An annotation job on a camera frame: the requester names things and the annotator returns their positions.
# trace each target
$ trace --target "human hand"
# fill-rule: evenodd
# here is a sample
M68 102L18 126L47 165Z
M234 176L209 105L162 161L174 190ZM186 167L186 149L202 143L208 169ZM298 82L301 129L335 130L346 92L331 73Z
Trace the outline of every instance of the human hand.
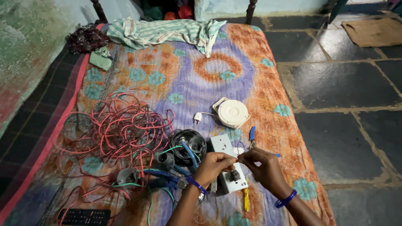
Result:
M209 152L202 159L197 171L194 174L194 180L205 189L218 177L223 170L232 171L237 159L222 152Z
M256 180L279 200L286 199L292 188L286 183L279 166L278 157L259 148L253 148L237 156L238 161L246 165Z

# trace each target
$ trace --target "black remote control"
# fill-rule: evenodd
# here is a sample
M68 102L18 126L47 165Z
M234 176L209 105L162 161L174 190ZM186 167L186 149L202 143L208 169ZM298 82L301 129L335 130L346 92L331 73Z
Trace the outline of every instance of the black remote control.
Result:
M61 220L66 209L63 209L59 215ZM62 224L67 225L85 225L85 226L107 226L110 219L110 210L92 210L92 209L69 209L63 219Z

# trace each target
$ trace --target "striped towel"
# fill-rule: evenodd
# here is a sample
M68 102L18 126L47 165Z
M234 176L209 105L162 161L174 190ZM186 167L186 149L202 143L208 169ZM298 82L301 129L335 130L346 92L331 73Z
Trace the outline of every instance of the striped towel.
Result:
M194 20L135 21L131 17L116 19L109 26L107 36L116 43L134 49L144 49L164 41L182 41L195 45L207 58L211 56L219 28L226 21L197 22Z

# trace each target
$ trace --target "bracelet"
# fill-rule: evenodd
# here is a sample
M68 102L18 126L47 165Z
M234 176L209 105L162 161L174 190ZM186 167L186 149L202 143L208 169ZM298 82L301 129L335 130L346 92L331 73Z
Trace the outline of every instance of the bracelet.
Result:
M287 205L294 197L296 197L297 195L297 191L295 189L293 189L292 194L289 195L289 197L287 197L285 200L280 201L278 199L278 201L275 202L275 207L276 208L281 208L284 205Z
M199 183L197 183L192 177L186 177L187 182L189 182L190 184L195 185L196 187L198 187L198 189L204 193L204 195L208 195L207 190L205 190Z

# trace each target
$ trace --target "brown cloth mat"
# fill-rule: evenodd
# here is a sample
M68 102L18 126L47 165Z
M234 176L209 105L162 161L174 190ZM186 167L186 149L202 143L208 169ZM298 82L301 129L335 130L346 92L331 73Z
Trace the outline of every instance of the brown cloth mat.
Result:
M342 21L352 42L360 47L402 44L402 24L390 18L371 21Z

